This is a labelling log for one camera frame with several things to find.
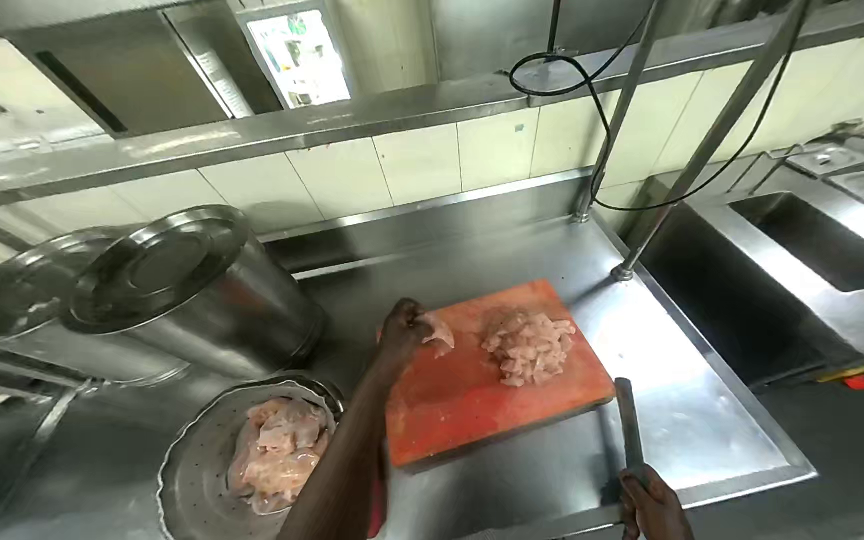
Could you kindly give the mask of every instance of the human arm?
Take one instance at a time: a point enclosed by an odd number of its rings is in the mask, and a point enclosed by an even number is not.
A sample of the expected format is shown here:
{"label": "human arm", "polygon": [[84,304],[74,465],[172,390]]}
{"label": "human arm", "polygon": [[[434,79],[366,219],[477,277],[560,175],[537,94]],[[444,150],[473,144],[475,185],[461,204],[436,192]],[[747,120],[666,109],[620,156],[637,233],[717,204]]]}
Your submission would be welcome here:
{"label": "human arm", "polygon": [[642,485],[629,470],[619,472],[622,484],[622,540],[636,540],[640,533],[647,540],[694,540],[692,527],[682,510],[679,496],[655,469],[645,466]]}
{"label": "human arm", "polygon": [[416,318],[415,300],[399,300],[379,340],[375,359],[355,390],[328,451],[289,510],[278,540],[361,540],[369,527],[370,490],[385,437],[385,403],[432,327]]}

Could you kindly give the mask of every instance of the knife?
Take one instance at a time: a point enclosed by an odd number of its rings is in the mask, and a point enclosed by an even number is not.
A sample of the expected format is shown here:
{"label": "knife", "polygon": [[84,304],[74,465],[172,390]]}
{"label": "knife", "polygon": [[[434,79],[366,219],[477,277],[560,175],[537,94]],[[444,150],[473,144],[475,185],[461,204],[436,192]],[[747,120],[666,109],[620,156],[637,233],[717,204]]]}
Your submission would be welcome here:
{"label": "knife", "polygon": [[645,457],[642,455],[642,436],[639,433],[639,415],[636,414],[636,398],[632,394],[632,381],[623,376],[617,377],[615,397],[618,399],[622,437],[625,439],[625,466],[648,489],[649,480],[645,475]]}

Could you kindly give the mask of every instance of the raw chicken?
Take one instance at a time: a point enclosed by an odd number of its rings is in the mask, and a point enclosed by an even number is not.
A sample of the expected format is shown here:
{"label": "raw chicken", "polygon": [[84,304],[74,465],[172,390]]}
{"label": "raw chicken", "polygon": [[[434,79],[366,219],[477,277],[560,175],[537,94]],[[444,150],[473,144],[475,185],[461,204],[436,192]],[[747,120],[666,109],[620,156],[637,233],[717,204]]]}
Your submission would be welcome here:
{"label": "raw chicken", "polygon": [[258,446],[278,455],[311,448],[326,426],[326,414],[305,400],[292,399],[269,417],[259,430]]}
{"label": "raw chicken", "polygon": [[280,493],[294,503],[318,464],[318,454],[309,448],[288,455],[266,453],[248,463],[245,481],[255,487],[255,493]]}
{"label": "raw chicken", "polygon": [[275,398],[247,412],[228,490],[259,515],[292,505],[329,445],[326,413],[304,399]]}
{"label": "raw chicken", "polygon": [[452,352],[452,349],[455,349],[455,336],[452,335],[452,328],[450,328],[445,321],[432,313],[422,313],[421,315],[418,315],[416,319],[429,325],[433,330],[432,335],[422,339],[422,343],[428,343],[435,339],[441,341],[441,343],[434,344],[436,349],[435,358],[438,359],[438,357],[441,357],[442,355],[447,355]]}
{"label": "raw chicken", "polygon": [[235,441],[235,457],[228,467],[226,477],[228,491],[233,497],[248,497],[255,491],[252,485],[246,483],[246,467],[261,454],[262,450],[258,447],[258,427],[251,421],[246,422]]}
{"label": "raw chicken", "polygon": [[552,321],[545,313],[516,311],[488,333],[482,348],[501,362],[503,385],[541,385],[563,372],[572,348],[570,334],[575,334],[570,321]]}

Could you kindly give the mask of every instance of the commercial kitchen counter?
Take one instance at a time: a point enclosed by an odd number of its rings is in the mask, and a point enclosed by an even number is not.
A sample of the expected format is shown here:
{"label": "commercial kitchen counter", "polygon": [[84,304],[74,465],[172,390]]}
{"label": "commercial kitchen counter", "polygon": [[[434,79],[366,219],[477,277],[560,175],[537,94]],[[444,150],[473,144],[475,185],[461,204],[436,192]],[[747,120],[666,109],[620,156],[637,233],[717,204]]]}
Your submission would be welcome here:
{"label": "commercial kitchen counter", "polygon": [[[331,318],[310,369],[350,392],[377,326],[400,297],[436,309],[545,278],[608,373],[632,380],[645,459],[687,508],[814,477],[809,460],[649,276],[610,280],[619,261],[599,224],[559,217],[298,274]],[[0,517],[0,539],[163,538],[155,501],[162,456],[182,424],[232,384],[194,371],[157,388],[76,399]],[[623,460],[612,402],[423,472],[391,470],[382,537],[534,540],[605,528],[618,521]]]}

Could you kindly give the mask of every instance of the perforated steel tray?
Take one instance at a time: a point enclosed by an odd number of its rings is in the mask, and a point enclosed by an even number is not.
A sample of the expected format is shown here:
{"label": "perforated steel tray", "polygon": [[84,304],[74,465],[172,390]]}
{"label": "perforated steel tray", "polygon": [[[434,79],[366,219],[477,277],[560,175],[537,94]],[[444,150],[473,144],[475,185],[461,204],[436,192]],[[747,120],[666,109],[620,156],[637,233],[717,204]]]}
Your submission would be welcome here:
{"label": "perforated steel tray", "polygon": [[273,538],[289,508],[259,516],[229,492],[226,472],[246,411],[272,398],[303,399],[326,411],[330,434],[344,410],[339,391],[302,372],[230,388],[188,423],[165,453],[158,472],[163,533],[174,540]]}

